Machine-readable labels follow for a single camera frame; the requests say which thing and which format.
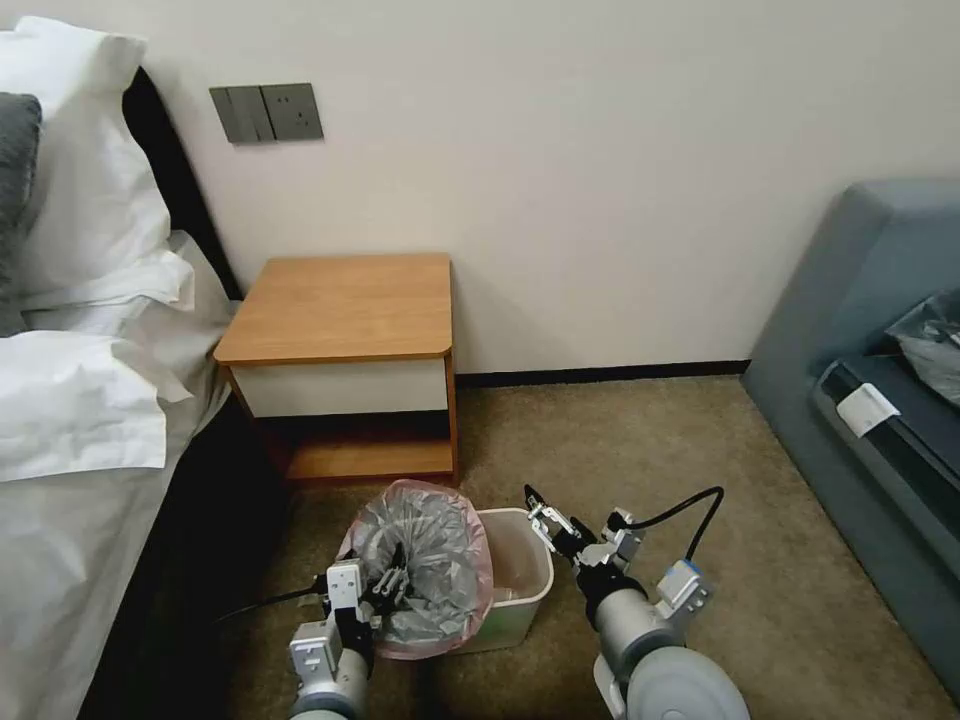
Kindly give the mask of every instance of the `carpet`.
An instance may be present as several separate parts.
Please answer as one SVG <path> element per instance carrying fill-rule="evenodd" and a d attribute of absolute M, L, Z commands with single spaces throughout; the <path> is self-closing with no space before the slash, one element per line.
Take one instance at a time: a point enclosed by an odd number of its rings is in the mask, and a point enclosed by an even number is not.
<path fill-rule="evenodd" d="M 464 390 L 462 491 L 478 509 L 522 506 L 529 482 L 599 529 L 615 506 L 653 515 L 713 484 L 727 498 L 697 551 L 715 583 L 689 646 L 737 683 L 753 718 L 956 718 L 923 657 L 732 377 Z M 295 503 L 264 593 L 306 586 L 360 505 L 382 488 L 312 490 Z M 650 530 L 635 575 L 653 588 L 705 508 Z M 604 718 L 597 640 L 568 566 L 522 645 L 421 663 L 377 660 L 369 717 Z M 287 717 L 287 643 L 315 605 L 236 621 L 230 711 Z"/>

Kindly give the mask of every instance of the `bedside table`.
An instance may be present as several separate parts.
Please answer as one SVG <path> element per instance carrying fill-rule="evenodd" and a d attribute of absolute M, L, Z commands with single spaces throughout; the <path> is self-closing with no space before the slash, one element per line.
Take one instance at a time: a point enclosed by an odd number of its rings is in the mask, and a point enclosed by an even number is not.
<path fill-rule="evenodd" d="M 214 357 L 289 480 L 458 482 L 449 256 L 270 260 Z"/>

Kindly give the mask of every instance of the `gray plastic bag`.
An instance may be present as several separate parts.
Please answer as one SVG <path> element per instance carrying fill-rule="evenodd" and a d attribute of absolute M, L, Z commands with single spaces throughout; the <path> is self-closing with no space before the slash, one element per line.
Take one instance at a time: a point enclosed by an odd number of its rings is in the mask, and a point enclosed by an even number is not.
<path fill-rule="evenodd" d="M 887 330 L 917 375 L 960 407 L 960 290 L 924 300 Z"/>
<path fill-rule="evenodd" d="M 397 543 L 406 553 L 410 588 L 377 636 L 377 654 L 420 660 L 473 637 L 493 603 L 487 534 L 473 504 L 450 488 L 397 480 L 371 500 L 347 531 L 367 578 L 390 565 Z"/>

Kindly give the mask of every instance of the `black cable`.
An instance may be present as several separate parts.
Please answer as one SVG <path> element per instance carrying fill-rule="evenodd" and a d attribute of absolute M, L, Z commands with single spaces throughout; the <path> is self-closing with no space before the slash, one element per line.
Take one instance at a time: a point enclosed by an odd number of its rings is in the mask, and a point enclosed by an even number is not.
<path fill-rule="evenodd" d="M 616 532 L 618 529 L 615 525 L 620 527 L 627 527 L 631 530 L 645 530 L 646 528 L 653 527 L 654 525 L 659 525 L 664 520 L 669 520 L 677 513 L 681 513 L 692 505 L 696 505 L 701 500 L 710 497 L 711 495 L 716 495 L 716 498 L 711 503 L 710 508 L 707 510 L 706 514 L 703 516 L 703 520 L 700 522 L 700 527 L 697 528 L 697 531 L 693 534 L 693 539 L 690 541 L 690 546 L 687 548 L 687 553 L 684 555 L 686 560 L 693 560 L 693 554 L 697 550 L 697 546 L 700 544 L 700 539 L 703 537 L 703 533 L 706 532 L 707 526 L 710 524 L 710 521 L 713 520 L 713 516 L 717 514 L 717 510 L 720 508 L 720 503 L 723 502 L 723 488 L 719 485 L 714 485 L 709 487 L 706 490 L 701 490 L 696 495 L 691 495 L 686 500 L 681 503 L 677 503 L 669 510 L 664 510 L 659 515 L 655 515 L 649 520 L 642 520 L 636 523 L 624 523 L 623 518 L 618 513 L 613 513 L 610 516 L 610 519 L 607 521 L 607 525 Z"/>
<path fill-rule="evenodd" d="M 324 595 L 327 592 L 327 576 L 318 575 L 314 581 L 313 585 L 308 588 L 302 588 L 301 590 L 291 590 L 288 593 L 282 593 L 280 595 L 274 595 L 273 597 L 266 598 L 265 600 L 260 600 L 259 602 L 252 603 L 251 605 L 246 605 L 242 608 L 237 608 L 236 610 L 231 610 L 226 615 L 221 615 L 216 620 L 213 621 L 214 624 L 223 622 L 224 620 L 229 620 L 230 618 L 236 617 L 237 615 L 243 615 L 252 610 L 259 610 L 260 608 L 265 608 L 269 605 L 276 605 L 277 603 L 286 602 L 287 600 L 294 600 L 298 597 L 303 597 L 304 595 Z"/>

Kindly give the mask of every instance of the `gray sofa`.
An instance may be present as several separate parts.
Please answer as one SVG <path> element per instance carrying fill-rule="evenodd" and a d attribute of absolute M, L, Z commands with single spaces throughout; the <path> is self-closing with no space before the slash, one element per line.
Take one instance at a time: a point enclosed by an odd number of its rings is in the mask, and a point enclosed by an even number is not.
<path fill-rule="evenodd" d="M 743 382 L 958 701 L 960 412 L 884 339 L 911 307 L 956 287 L 960 181 L 855 185 L 828 210 Z M 857 438 L 836 406 L 864 382 L 901 414 Z"/>

